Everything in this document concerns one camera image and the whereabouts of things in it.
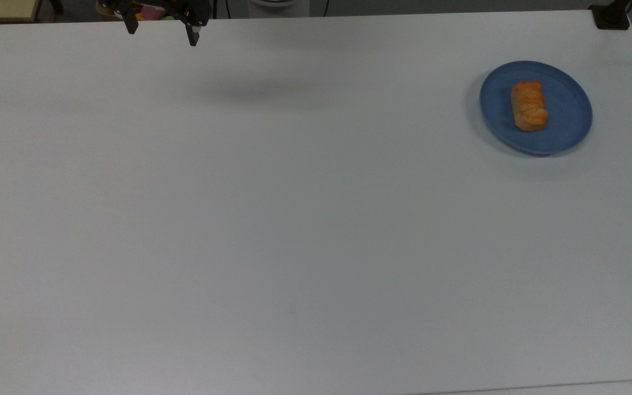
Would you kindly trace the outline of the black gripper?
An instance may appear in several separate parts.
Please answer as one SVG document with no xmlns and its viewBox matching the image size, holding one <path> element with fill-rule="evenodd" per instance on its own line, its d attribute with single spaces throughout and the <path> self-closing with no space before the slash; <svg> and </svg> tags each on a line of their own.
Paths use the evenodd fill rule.
<svg viewBox="0 0 632 395">
<path fill-rule="evenodd" d="M 134 1 L 99 1 L 98 5 L 113 11 L 121 17 L 128 33 L 133 35 L 138 29 L 138 19 L 133 12 Z M 142 5 L 160 7 L 185 25 L 188 42 L 196 47 L 200 38 L 201 27 L 206 26 L 212 17 L 211 1 L 138 1 Z"/>
</svg>

